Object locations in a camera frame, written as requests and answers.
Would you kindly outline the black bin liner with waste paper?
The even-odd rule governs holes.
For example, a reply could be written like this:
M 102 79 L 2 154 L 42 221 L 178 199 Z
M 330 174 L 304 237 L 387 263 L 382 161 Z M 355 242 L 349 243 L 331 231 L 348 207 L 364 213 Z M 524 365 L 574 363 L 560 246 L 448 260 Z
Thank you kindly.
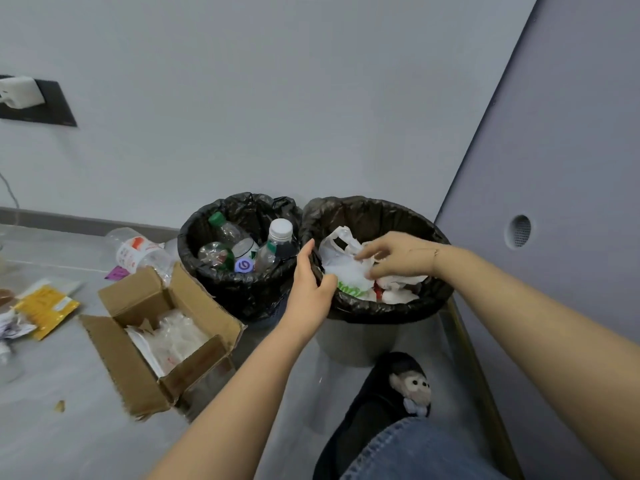
M 440 244 L 450 244 L 445 234 L 426 217 L 400 204 L 385 200 L 350 196 L 329 196 L 311 200 L 303 209 L 298 238 L 302 244 L 315 241 L 312 270 L 322 277 L 324 266 L 319 245 L 339 226 L 350 228 L 360 242 L 377 239 L 389 231 L 404 232 Z M 453 288 L 428 277 L 418 286 L 418 298 L 407 304 L 388 305 L 362 300 L 337 290 L 332 299 L 334 320 L 354 324 L 408 324 L 437 314 L 452 296 Z

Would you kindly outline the yellow packet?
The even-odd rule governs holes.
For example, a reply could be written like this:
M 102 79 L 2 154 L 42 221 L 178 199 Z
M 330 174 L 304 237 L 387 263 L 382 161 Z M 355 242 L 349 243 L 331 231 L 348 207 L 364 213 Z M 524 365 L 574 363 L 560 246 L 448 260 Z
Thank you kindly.
M 80 302 L 53 286 L 44 284 L 20 298 L 14 310 L 35 326 L 30 336 L 36 341 L 42 341 L 80 306 Z

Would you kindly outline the white plastic bag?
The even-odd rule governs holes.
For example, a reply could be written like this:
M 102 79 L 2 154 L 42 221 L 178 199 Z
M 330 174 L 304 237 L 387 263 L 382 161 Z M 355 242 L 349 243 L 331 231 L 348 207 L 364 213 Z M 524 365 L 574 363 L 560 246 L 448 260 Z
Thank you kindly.
M 374 258 L 356 260 L 363 246 L 355 239 L 347 226 L 339 226 L 319 245 L 319 257 L 325 274 L 335 274 L 338 281 L 352 287 L 369 289 L 368 293 L 357 299 L 376 301 L 373 291 L 374 281 L 368 280 L 368 270 L 374 265 Z

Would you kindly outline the person's left hand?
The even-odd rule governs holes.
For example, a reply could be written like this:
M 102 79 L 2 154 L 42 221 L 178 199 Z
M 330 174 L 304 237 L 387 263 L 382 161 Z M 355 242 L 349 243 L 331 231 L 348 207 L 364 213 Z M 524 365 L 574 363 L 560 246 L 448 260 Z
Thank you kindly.
M 287 306 L 280 320 L 284 330 L 293 333 L 302 343 L 308 343 L 327 318 L 330 307 L 322 308 L 317 303 L 317 281 L 311 267 L 311 255 L 315 240 L 309 240 L 297 256 L 294 281 L 287 299 Z

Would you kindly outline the crumpled white paper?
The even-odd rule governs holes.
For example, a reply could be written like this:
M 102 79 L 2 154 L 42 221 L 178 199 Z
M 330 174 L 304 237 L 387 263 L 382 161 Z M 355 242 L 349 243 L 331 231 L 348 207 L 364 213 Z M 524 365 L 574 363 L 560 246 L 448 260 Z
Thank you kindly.
M 37 328 L 24 314 L 13 308 L 0 313 L 0 341 L 19 339 Z

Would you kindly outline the person's left forearm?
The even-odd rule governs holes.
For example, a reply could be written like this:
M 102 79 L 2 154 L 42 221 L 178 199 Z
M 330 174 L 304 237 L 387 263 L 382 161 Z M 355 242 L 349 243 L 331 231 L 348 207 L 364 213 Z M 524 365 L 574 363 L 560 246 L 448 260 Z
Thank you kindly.
M 286 313 L 146 480 L 252 480 L 292 368 L 323 320 Z

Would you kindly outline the white crumpled tissue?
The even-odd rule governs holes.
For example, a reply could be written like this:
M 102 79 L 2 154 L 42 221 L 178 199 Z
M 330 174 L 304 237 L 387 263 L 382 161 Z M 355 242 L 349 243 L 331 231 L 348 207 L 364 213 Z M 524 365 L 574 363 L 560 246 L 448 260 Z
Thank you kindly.
M 418 300 L 417 291 L 428 276 L 386 276 L 375 280 L 384 289 L 383 302 L 386 305 L 400 305 Z

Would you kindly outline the round wall vent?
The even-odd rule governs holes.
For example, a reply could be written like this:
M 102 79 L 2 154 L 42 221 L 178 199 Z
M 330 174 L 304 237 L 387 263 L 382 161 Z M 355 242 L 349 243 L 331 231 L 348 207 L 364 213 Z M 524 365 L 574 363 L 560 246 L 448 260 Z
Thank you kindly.
M 530 218 L 524 214 L 513 217 L 504 230 L 504 241 L 511 250 L 524 247 L 530 240 L 533 225 Z

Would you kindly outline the white charger plug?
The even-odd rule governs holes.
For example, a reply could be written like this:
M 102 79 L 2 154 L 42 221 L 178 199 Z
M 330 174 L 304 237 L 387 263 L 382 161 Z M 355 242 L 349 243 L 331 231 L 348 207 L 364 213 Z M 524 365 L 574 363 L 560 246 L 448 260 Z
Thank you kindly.
M 34 78 L 4 77 L 0 78 L 0 104 L 23 110 L 45 104 L 45 98 Z

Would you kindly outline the person's right forearm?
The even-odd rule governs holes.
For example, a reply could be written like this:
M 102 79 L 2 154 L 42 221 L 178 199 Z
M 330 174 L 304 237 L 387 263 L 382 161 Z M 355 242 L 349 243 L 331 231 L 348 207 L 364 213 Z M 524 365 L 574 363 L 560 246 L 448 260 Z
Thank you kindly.
M 640 345 L 451 245 L 427 243 L 450 284 L 549 406 L 618 480 L 640 480 Z

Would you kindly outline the person's right hand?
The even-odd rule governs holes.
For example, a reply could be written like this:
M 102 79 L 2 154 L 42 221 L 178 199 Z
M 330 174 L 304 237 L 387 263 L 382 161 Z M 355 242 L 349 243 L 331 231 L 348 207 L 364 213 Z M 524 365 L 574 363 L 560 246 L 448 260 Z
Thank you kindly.
M 375 263 L 396 262 L 400 276 L 436 276 L 436 258 L 449 244 L 427 241 L 402 232 L 388 232 L 364 245 L 356 260 L 374 258 Z

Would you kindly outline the clear plastic bags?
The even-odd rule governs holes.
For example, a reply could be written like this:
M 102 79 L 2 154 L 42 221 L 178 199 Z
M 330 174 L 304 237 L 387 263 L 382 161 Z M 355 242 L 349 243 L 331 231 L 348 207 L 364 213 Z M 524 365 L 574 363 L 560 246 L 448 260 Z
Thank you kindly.
M 210 338 L 178 309 L 160 315 L 156 328 L 144 319 L 139 326 L 128 325 L 124 330 L 156 378 L 169 375 Z

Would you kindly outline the brown cardboard box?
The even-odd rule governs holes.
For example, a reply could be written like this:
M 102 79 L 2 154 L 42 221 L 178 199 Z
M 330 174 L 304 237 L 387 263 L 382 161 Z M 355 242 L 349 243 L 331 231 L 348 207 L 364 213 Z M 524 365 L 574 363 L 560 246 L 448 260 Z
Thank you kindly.
M 232 354 L 246 326 L 176 263 L 169 285 L 152 267 L 99 291 L 107 316 L 79 321 L 108 371 L 124 410 L 137 420 L 174 408 L 194 420 L 236 371 Z M 158 331 L 161 319 L 180 312 L 206 341 L 168 372 L 153 371 L 131 331 Z

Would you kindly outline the green cap plastic bottle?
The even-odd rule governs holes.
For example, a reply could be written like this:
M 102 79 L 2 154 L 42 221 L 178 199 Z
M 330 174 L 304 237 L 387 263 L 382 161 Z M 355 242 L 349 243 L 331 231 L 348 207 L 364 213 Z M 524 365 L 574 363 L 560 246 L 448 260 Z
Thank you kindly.
M 242 227 L 229 222 L 222 212 L 213 213 L 207 222 L 214 229 L 220 242 L 231 248 L 250 249 L 252 247 L 251 236 Z

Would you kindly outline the crushed green label bottle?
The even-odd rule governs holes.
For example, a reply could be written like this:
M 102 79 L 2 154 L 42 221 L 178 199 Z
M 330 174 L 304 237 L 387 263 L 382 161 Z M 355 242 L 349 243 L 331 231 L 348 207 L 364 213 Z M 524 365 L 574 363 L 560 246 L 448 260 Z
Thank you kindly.
M 227 244 L 213 241 L 198 250 L 198 259 L 211 269 L 231 271 L 235 269 L 235 255 Z

